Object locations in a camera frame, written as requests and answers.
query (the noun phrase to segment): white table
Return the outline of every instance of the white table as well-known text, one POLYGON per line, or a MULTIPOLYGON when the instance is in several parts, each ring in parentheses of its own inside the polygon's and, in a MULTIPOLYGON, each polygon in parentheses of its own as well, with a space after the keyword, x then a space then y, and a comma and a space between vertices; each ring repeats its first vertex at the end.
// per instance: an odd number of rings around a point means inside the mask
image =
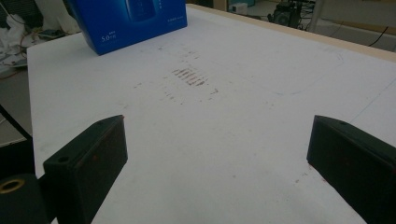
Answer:
POLYGON ((93 223, 364 223, 305 157, 316 114, 396 146, 396 57, 201 7, 188 20, 100 57, 82 35, 28 50, 37 175, 123 114, 129 160, 93 223))

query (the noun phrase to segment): black plastic block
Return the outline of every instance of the black plastic block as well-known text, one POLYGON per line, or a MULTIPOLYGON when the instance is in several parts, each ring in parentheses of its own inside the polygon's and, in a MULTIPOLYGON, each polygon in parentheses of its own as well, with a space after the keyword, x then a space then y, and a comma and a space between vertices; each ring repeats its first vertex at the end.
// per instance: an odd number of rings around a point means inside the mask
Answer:
POLYGON ((94 123, 47 159, 58 222, 91 223, 126 162, 123 116, 94 123))
POLYGON ((396 223, 395 147, 315 116, 307 159, 367 223, 396 223))

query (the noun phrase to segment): stain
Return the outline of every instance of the stain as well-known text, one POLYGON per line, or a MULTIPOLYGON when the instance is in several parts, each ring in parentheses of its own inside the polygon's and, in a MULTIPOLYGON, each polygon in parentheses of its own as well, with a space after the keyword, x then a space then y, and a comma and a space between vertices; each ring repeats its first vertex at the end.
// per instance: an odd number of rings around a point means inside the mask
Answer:
POLYGON ((210 94, 212 95, 212 94, 216 94, 216 93, 218 93, 218 92, 219 92, 218 89, 215 88, 215 91, 213 91, 213 92, 210 93, 210 94))
POLYGON ((140 82, 139 84, 137 84, 136 86, 134 86, 134 89, 136 89, 138 86, 141 86, 142 83, 140 82))
POLYGON ((191 73, 191 74, 189 74, 188 76, 183 77, 181 80, 185 80, 185 79, 187 79, 187 78, 189 78, 189 77, 191 77, 191 76, 194 76, 194 75, 195 75, 195 73, 191 73))
POLYGON ((198 83, 196 86, 202 86, 202 85, 204 85, 204 81, 202 81, 202 82, 200 82, 200 83, 198 83))

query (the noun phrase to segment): floor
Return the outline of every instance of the floor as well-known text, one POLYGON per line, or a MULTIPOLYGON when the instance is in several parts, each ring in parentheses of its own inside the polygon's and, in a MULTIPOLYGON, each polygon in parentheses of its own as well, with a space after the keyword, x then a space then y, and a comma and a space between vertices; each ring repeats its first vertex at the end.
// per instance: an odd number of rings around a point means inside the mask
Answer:
MULTIPOLYGON (((277 4, 278 1, 276 0, 256 0, 256 4, 247 9, 247 14, 250 16, 260 16, 263 21, 268 21, 267 15, 274 14, 277 4)), ((309 8, 305 13, 302 13, 303 19, 301 20, 300 28, 303 30, 307 30, 307 27, 309 27, 311 22, 310 18, 312 17, 312 13, 307 13, 309 11, 312 10, 309 8)), ((318 35, 326 35, 364 46, 370 46, 374 43, 372 48, 396 52, 395 35, 384 34, 381 36, 381 33, 379 32, 357 29, 345 26, 343 23, 326 21, 322 19, 318 19, 315 33, 318 35)))
MULTIPOLYGON (((0 104, 28 133, 32 133, 27 69, 0 74, 0 104)), ((24 138, 0 114, 0 147, 24 138)))

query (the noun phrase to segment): gray floor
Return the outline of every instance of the gray floor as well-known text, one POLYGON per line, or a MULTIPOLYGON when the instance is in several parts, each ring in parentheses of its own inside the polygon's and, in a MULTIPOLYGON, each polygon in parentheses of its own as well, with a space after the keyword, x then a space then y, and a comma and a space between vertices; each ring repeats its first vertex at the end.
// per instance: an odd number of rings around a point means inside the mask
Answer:
MULTIPOLYGON (((0 104, 28 133, 32 133, 27 70, 2 73, 0 78, 15 72, 18 73, 13 77, 0 79, 0 104)), ((0 115, 0 147, 23 139, 22 135, 0 115)))

